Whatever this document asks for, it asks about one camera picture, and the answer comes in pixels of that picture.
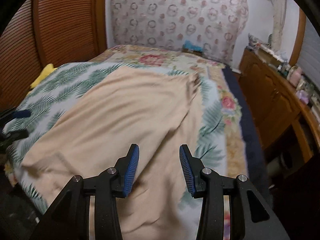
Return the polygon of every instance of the wall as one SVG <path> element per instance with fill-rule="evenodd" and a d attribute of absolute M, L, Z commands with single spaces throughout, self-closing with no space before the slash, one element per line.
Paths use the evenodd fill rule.
<path fill-rule="evenodd" d="M 284 28 L 282 32 L 281 50 L 290 59 L 297 37 L 300 8 L 294 0 L 287 0 Z"/>
<path fill-rule="evenodd" d="M 244 52 L 248 45 L 248 34 L 251 33 L 262 41 L 267 42 L 268 36 L 273 29 L 273 7 L 270 0 L 247 0 L 249 6 L 249 19 L 246 27 L 238 36 L 233 53 L 231 67 L 238 68 Z M 111 22 L 111 0 L 106 0 L 106 28 L 108 48 L 115 45 Z"/>
<path fill-rule="evenodd" d="M 112 17 L 111 17 L 111 0 L 106 0 L 106 35 L 108 49 L 114 47 L 115 41 L 113 39 L 112 31 Z"/>
<path fill-rule="evenodd" d="M 249 18 L 246 27 L 238 36 L 233 52 L 232 68 L 239 68 L 244 48 L 248 45 L 248 34 L 252 34 L 268 42 L 268 37 L 273 30 L 273 6 L 270 0 L 247 0 Z"/>

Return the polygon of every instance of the fern-patterned quilt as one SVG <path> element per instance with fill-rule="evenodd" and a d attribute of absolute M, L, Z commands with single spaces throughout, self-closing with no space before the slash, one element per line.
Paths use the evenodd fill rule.
<path fill-rule="evenodd" d="M 27 196 L 42 213 L 46 211 L 47 204 L 33 187 L 32 178 L 20 167 L 21 161 L 32 145 L 53 127 L 64 112 L 70 109 L 90 88 L 101 82 L 121 65 L 144 68 L 167 75 L 185 75 L 191 72 L 201 73 L 200 89 L 203 97 L 204 113 L 194 156 L 201 158 L 206 167 L 216 170 L 221 175 L 230 176 L 228 166 L 232 161 L 230 161 L 231 156 L 228 151 L 230 145 L 228 144 L 232 143 L 230 135 L 235 135 L 240 131 L 238 121 L 241 111 L 237 100 L 228 91 L 228 86 L 225 82 L 223 84 L 222 82 L 214 81 L 212 78 L 213 75 L 217 75 L 215 72 L 221 71 L 221 66 L 214 64 L 214 62 L 209 62 L 211 64 L 210 67 L 213 69 L 210 67 L 190 67 L 190 65 L 185 64 L 186 62 L 183 62 L 182 58 L 176 60 L 177 56 L 173 60 L 175 62 L 174 65 L 170 65 L 172 61 L 164 65 L 163 59 L 158 61 L 158 64 L 155 64 L 155 60 L 157 61 L 158 57 L 151 57 L 154 54 L 144 54 L 140 55 L 141 57 L 145 56 L 144 60 L 142 62 L 132 62 L 134 64 L 128 64 L 128 62 L 121 60 L 110 62 L 112 60 L 110 58 L 102 63 L 83 62 L 62 65 L 43 80 L 19 105 L 18 109 L 31 110 L 31 117 L 15 119 L 5 126 L 4 132 L 26 128 L 30 133 L 28 138 L 14 142 L 7 149 L 10 164 L 6 165 L 6 171 L 9 179 L 16 180 L 21 184 Z M 246 171 L 238 171 L 237 174 L 239 173 L 246 173 Z M 187 191 L 179 204 L 179 216 L 185 223 L 186 228 L 190 230 L 188 234 L 190 239 L 196 238 L 201 206 L 202 200 L 191 198 Z M 226 208 L 225 239 L 229 238 L 230 220 L 228 214 L 228 208 Z"/>

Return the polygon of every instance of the floor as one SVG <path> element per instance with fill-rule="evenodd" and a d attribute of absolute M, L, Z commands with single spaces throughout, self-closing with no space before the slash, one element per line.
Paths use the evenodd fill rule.
<path fill-rule="evenodd" d="M 27 240 L 40 214 L 19 185 L 12 188 L 0 167 L 0 239 Z"/>

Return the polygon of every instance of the blue fabric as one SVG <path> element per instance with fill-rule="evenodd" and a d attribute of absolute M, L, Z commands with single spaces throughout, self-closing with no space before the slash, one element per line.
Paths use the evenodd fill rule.
<path fill-rule="evenodd" d="M 232 70 L 229 67 L 225 67 L 222 71 L 230 91 L 238 99 L 238 103 L 242 107 L 240 126 L 242 129 L 243 140 L 246 144 L 245 153 L 247 157 L 250 181 L 264 197 L 267 203 L 271 205 L 272 197 L 268 189 L 267 168 L 251 112 Z"/>
<path fill-rule="evenodd" d="M 183 44 L 183 47 L 185 49 L 203 52 L 203 49 L 201 47 L 193 45 L 191 41 L 185 41 L 185 43 Z"/>

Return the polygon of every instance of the cabinet door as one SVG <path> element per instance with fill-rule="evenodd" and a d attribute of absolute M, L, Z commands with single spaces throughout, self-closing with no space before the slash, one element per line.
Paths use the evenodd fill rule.
<path fill-rule="evenodd" d="M 245 50 L 241 61 L 240 87 L 258 125 L 269 113 L 276 92 L 276 84 L 265 66 L 252 52 Z"/>
<path fill-rule="evenodd" d="M 291 124 L 299 113 L 298 106 L 280 84 L 277 85 L 276 96 L 267 117 L 258 125 L 263 148 L 273 143 Z"/>

